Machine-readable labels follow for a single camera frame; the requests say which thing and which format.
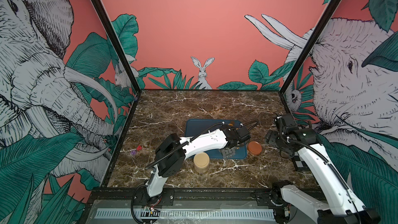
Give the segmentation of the brown jar lid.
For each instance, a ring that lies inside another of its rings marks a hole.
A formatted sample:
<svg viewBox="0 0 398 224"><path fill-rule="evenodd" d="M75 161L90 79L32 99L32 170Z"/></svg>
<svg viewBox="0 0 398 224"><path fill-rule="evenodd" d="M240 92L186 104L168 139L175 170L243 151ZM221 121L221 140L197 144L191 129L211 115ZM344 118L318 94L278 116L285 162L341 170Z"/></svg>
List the brown jar lid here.
<svg viewBox="0 0 398 224"><path fill-rule="evenodd" d="M248 152L253 156L258 156L262 152L262 146L256 141L251 141L247 145Z"/></svg>

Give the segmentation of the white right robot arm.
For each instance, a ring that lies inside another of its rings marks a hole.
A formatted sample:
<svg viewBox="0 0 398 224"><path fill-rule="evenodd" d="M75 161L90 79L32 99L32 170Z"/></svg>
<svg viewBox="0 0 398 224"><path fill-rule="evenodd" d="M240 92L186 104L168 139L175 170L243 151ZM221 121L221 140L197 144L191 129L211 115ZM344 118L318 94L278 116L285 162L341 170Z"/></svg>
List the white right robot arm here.
<svg viewBox="0 0 398 224"><path fill-rule="evenodd" d="M274 119L277 129L268 131L265 141L280 152L298 154L309 167L325 198L323 203L298 189L288 180L273 183L269 194L277 207L295 206L317 224L378 224L380 215L368 208L350 189L329 158L322 141L312 128L299 127L293 116Z"/></svg>

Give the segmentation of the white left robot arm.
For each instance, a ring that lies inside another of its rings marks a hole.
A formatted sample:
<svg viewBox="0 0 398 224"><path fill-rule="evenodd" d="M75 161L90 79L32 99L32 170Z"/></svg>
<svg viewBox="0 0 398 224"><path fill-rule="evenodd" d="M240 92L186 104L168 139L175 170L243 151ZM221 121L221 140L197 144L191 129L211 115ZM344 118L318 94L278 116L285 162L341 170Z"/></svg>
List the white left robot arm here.
<svg viewBox="0 0 398 224"><path fill-rule="evenodd" d="M154 162L145 167L146 170L152 170L146 183L147 197L159 197L167 179L178 173L189 157L208 150L245 145L250 138L249 129L243 124L231 126L223 122L192 137L179 137L176 133L169 135L156 149Z"/></svg>

